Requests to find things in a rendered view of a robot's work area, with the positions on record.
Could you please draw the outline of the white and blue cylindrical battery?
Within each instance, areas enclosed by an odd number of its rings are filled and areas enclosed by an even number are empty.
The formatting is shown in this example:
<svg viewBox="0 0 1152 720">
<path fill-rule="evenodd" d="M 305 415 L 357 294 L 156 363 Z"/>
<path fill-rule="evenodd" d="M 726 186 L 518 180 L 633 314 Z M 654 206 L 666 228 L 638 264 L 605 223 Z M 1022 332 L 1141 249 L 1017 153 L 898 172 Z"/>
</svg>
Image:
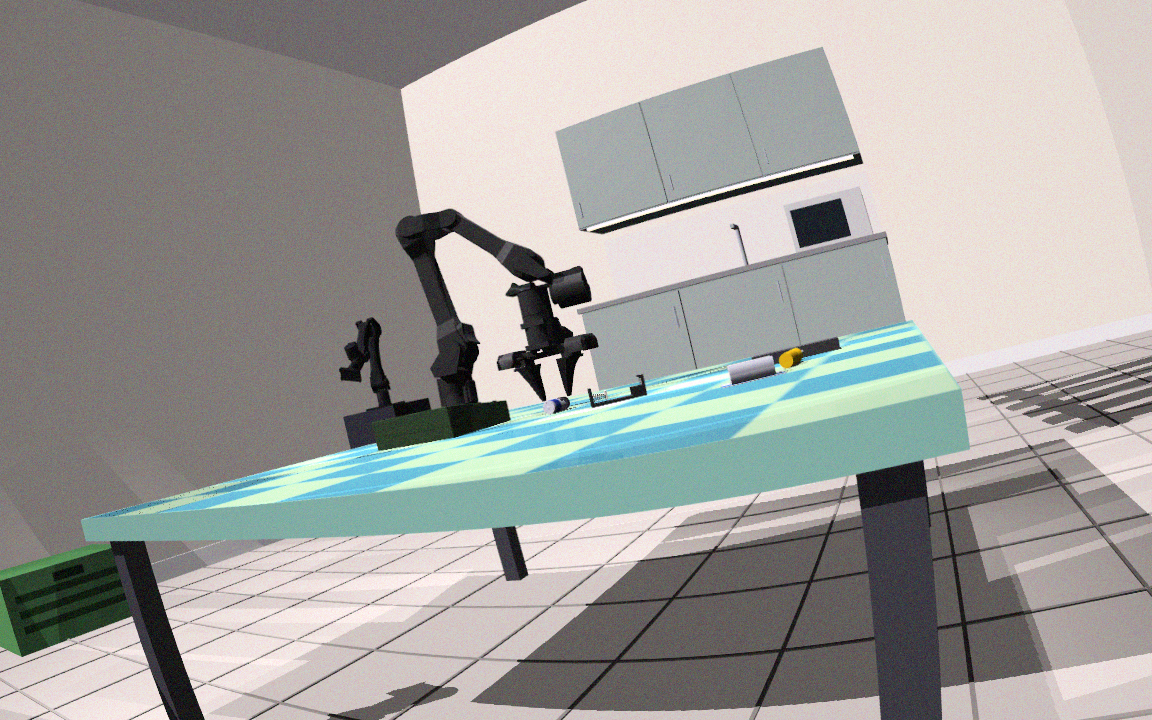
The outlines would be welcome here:
<svg viewBox="0 0 1152 720">
<path fill-rule="evenodd" d="M 543 404 L 544 414 L 561 414 L 564 409 L 570 407 L 570 397 L 552 397 L 552 400 Z"/>
</svg>

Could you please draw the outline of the yellow-handled screwdriver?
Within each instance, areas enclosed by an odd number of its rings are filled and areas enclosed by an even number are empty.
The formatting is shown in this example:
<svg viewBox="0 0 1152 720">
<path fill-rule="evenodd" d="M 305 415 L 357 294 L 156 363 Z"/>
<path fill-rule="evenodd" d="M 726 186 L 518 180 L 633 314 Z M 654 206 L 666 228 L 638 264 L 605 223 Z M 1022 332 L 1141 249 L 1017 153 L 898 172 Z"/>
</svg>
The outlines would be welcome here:
<svg viewBox="0 0 1152 720">
<path fill-rule="evenodd" d="M 799 348 L 794 348 L 794 350 L 782 354 L 780 356 L 780 366 L 783 366 L 785 369 L 794 366 L 803 359 L 803 354 L 804 351 L 801 351 Z"/>
</svg>

